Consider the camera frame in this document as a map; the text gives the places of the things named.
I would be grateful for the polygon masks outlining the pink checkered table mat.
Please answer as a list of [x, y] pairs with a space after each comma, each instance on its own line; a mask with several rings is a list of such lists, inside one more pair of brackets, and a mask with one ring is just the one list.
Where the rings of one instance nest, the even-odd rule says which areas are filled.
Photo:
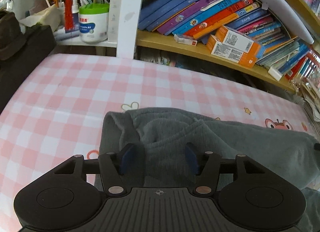
[[1, 113], [1, 231], [18, 231], [15, 195], [72, 155], [96, 158], [107, 112], [179, 108], [264, 126], [288, 121], [314, 134], [303, 109], [226, 79], [138, 60], [87, 55], [47, 57]]

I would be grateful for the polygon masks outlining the white USB charger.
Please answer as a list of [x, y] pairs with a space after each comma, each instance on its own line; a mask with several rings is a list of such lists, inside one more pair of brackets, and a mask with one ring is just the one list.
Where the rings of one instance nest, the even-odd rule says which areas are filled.
[[270, 67], [268, 70], [268, 74], [274, 78], [276, 81], [280, 81], [283, 74], [281, 72], [279, 72], [277, 69]]

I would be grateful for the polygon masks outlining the lower orange white box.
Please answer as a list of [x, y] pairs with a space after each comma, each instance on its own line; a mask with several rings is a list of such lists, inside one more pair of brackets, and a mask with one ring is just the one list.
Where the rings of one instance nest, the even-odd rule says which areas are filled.
[[221, 43], [214, 35], [210, 35], [206, 47], [211, 55], [227, 59], [249, 69], [253, 68], [257, 61], [255, 56]]

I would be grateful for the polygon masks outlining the orange white box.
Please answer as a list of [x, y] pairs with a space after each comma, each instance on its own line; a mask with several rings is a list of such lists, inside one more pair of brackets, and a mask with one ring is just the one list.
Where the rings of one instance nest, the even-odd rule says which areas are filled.
[[249, 69], [253, 68], [257, 61], [255, 56], [221, 43], [214, 35], [210, 35], [206, 47], [211, 55], [227, 59]]
[[240, 50], [260, 59], [266, 48], [249, 36], [226, 26], [221, 26], [215, 33], [216, 38], [224, 45]]

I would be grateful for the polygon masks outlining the small red white box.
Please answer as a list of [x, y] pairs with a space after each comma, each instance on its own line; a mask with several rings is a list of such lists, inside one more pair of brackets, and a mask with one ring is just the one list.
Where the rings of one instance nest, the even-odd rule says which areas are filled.
[[174, 34], [174, 40], [176, 41], [176, 43], [179, 43], [179, 44], [191, 45], [191, 46], [197, 45], [197, 40], [195, 40], [191, 36], [186, 36], [183, 34]]

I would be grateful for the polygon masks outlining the wooden bookshelf board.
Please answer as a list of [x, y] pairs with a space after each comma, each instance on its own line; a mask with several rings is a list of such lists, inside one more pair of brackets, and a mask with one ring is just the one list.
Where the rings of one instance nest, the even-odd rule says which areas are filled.
[[[308, 31], [316, 38], [315, 43], [319, 42], [319, 19], [311, 11], [311, 8], [303, 0], [285, 0], [296, 12], [297, 16], [302, 20]], [[240, 72], [246, 73], [250, 76], [261, 79], [268, 83], [274, 84], [282, 89], [294, 92], [293, 86], [285, 79], [276, 81], [272, 78], [265, 68], [260, 66], [253, 66], [248, 69], [241, 65], [230, 62], [226, 59], [211, 56], [209, 51], [203, 44], [197, 46], [187, 46], [178, 44], [172, 37], [162, 36], [158, 33], [150, 33], [147, 31], [138, 31], [136, 38], [136, 45], [142, 47], [149, 47], [153, 49], [160, 49], [164, 51], [170, 51], [179, 53], [186, 56], [195, 57], [198, 59], [206, 60], [212, 63], [216, 63]]]

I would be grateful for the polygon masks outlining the upper orange white box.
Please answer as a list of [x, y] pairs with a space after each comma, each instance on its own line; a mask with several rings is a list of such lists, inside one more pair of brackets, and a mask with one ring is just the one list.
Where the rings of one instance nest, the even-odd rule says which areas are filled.
[[226, 26], [221, 26], [215, 33], [216, 38], [224, 45], [240, 50], [260, 59], [266, 48], [249, 36]]

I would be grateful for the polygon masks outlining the red tassel ornament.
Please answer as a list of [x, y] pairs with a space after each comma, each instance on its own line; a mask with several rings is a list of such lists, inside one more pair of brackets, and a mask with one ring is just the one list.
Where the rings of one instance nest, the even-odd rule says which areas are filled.
[[66, 31], [70, 31], [71, 29], [73, 29], [72, 5], [73, 5], [73, 0], [65, 0], [65, 30]]

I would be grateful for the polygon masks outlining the white green lidded can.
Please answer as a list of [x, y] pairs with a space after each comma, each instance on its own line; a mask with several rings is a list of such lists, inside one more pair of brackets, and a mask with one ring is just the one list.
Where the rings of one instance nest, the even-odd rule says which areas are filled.
[[79, 8], [80, 38], [85, 43], [98, 43], [107, 40], [108, 3], [94, 3]]

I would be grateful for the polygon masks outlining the row of leaning books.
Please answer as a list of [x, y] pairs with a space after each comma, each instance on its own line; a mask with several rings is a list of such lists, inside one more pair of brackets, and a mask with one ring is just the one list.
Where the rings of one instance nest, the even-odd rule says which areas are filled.
[[140, 11], [139, 30], [183, 34], [206, 46], [226, 26], [266, 48], [255, 65], [294, 79], [315, 66], [312, 36], [285, 0], [154, 0]]

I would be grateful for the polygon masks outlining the white shelf post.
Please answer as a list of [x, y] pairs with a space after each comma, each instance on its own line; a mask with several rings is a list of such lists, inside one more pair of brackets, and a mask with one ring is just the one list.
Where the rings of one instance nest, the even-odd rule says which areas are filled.
[[121, 0], [116, 57], [134, 59], [142, 0]]

